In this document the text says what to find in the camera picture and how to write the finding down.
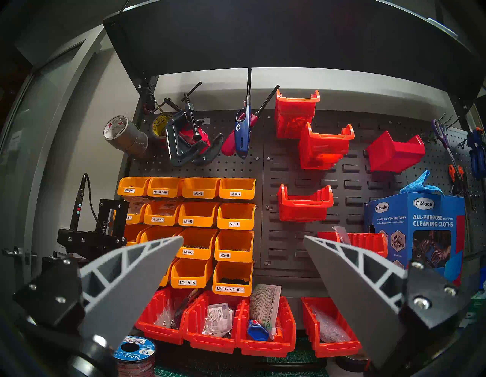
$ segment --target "wire spool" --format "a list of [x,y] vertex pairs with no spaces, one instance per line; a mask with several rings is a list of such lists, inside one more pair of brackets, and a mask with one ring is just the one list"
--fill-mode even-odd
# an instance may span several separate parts
[[113,357],[119,377],[154,377],[155,345],[141,337],[125,337]]
[[104,127],[104,139],[115,148],[142,159],[146,155],[149,139],[124,115],[112,118]]

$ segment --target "microfiber cloth box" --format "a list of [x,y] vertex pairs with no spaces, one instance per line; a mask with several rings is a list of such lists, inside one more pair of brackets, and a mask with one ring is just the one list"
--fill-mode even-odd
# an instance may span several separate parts
[[385,235],[391,262],[406,269],[414,258],[459,284],[465,244],[464,198],[424,186],[427,176],[428,171],[400,194],[365,203],[364,224],[367,232]]

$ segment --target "screw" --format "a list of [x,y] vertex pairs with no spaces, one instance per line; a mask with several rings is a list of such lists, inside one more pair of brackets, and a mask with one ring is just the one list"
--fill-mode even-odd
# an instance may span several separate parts
[[414,298],[414,304],[417,305],[420,309],[427,310],[430,308],[430,301],[427,300],[425,297],[417,296]]
[[452,297],[454,297],[457,294],[457,291],[452,287],[444,287],[444,292],[451,295]]
[[412,262],[412,267],[415,267],[416,269],[424,269],[424,265],[420,262]]

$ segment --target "door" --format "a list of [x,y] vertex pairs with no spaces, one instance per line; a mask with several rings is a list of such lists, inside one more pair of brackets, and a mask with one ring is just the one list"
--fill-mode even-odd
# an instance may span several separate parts
[[0,284],[13,294],[30,281],[37,196],[59,121],[105,31],[96,27],[61,46],[27,77],[0,136]]

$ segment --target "black pegboard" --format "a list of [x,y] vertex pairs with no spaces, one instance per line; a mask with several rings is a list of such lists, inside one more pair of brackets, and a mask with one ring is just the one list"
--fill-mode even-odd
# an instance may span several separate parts
[[[147,115],[140,129],[149,131],[154,115]],[[205,131],[212,139],[218,132],[228,135],[234,127],[235,111],[200,111],[198,118],[210,118]],[[338,134],[347,124],[352,124],[355,139],[349,143],[349,152],[329,171],[300,169],[298,140],[276,139],[274,111],[266,110],[253,128],[250,154],[246,160],[234,155],[220,154],[212,163],[198,167],[191,163],[174,168],[167,152],[161,149],[147,162],[133,161],[129,176],[141,177],[228,177],[256,178],[255,241],[253,258],[259,274],[272,276],[316,277],[302,239],[319,231],[331,231],[332,226],[346,227],[349,232],[363,232],[363,203],[398,193],[400,188],[416,179],[428,168],[429,184],[439,186],[449,193],[447,168],[449,157],[440,143],[425,138],[426,156],[414,167],[401,174],[371,173],[365,153],[366,147],[387,130],[394,141],[406,142],[416,134],[431,132],[430,122],[369,113],[317,110],[312,122],[314,132]],[[486,233],[478,232],[485,223],[481,185],[470,173],[469,148],[456,147],[466,133],[449,129],[453,153],[459,164],[469,174],[472,191],[477,196],[477,209],[471,213],[473,252],[482,251]],[[330,184],[334,206],[328,209],[325,221],[313,223],[280,222],[277,190],[281,183],[288,186],[290,195],[310,195],[320,187]]]

